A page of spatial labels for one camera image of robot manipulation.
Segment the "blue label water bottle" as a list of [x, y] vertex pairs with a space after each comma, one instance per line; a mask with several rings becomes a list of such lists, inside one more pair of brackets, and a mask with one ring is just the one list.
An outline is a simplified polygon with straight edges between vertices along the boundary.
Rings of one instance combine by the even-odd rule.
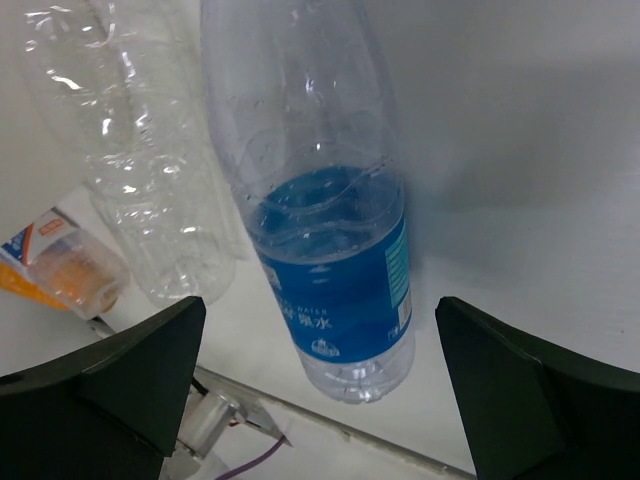
[[204, 1], [209, 135], [310, 383], [373, 403], [408, 375], [394, 96], [359, 1]]

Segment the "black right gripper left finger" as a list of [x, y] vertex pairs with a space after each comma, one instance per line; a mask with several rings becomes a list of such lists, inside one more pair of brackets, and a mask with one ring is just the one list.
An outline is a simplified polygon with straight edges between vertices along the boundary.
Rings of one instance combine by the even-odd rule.
[[4, 479], [156, 479], [173, 454], [206, 307], [188, 297], [1, 379]]

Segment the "orange juice bottle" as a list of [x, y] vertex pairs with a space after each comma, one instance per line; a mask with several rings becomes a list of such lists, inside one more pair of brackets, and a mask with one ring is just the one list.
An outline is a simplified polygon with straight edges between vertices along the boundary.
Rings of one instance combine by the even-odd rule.
[[118, 254], [56, 209], [2, 244], [1, 261], [86, 320], [109, 310], [130, 280]]

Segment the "clear crushed plastic bottle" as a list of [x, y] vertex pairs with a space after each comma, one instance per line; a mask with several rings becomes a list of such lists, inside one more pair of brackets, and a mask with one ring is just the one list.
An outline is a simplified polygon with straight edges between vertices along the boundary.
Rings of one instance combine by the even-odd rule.
[[235, 261], [180, 5], [22, 1], [17, 16], [36, 109], [139, 288], [159, 306], [219, 299]]

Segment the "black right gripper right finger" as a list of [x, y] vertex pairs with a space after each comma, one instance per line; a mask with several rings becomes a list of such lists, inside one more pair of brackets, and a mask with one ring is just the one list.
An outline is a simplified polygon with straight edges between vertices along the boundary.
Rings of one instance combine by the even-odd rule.
[[435, 318], [478, 478], [638, 478], [638, 373], [456, 297], [441, 298]]

